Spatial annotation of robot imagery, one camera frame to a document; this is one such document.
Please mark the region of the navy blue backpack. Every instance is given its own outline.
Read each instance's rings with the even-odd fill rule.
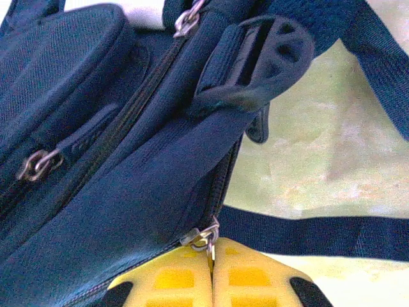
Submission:
[[[222,206],[243,134],[339,38],[409,140],[409,59],[365,1],[165,0],[163,31],[64,5],[0,28],[0,306],[96,306],[215,217],[259,251],[409,260],[406,219]]]

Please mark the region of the light green surface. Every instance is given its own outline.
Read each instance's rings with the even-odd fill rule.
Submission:
[[[368,2],[409,52],[409,1]],[[341,42],[270,110],[268,142],[243,140],[227,204],[290,218],[409,217],[409,143]],[[409,306],[408,262],[266,255],[310,275],[336,307]]]
[[[341,41],[275,98],[264,145],[245,138],[226,203],[287,218],[409,217],[409,142]]]

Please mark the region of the zipper pull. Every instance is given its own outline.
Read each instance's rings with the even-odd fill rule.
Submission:
[[[76,161],[101,135],[106,125],[116,115],[118,105],[109,104],[97,112],[77,131],[60,141],[51,152],[39,150],[24,160],[17,180],[36,182],[57,169],[64,160]]]
[[[207,253],[207,260],[210,274],[213,278],[213,267],[215,264],[215,243],[219,238],[219,221],[213,216],[213,222],[202,231],[193,228],[184,237],[180,239],[182,246],[190,246],[195,251],[204,251]]]
[[[187,36],[197,29],[199,24],[200,14],[199,10],[202,8],[206,0],[196,0],[190,10],[184,11],[176,22],[174,23],[174,28],[176,30],[173,35],[174,38]]]

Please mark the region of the yellow plastic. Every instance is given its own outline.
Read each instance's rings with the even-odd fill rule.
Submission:
[[[176,248],[116,278],[134,284],[124,307],[302,307],[289,279],[304,273],[226,238],[215,245],[213,286],[206,252]]]
[[[125,273],[109,285],[134,284],[123,307],[212,307],[206,253],[176,248]]]
[[[302,307],[289,279],[304,273],[226,238],[215,258],[213,307]]]

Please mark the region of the padded strap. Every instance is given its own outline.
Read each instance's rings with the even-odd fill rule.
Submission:
[[[409,141],[409,57],[367,3],[342,36],[384,110]]]
[[[409,261],[409,220],[385,217],[280,219],[225,206],[220,236],[265,253]]]

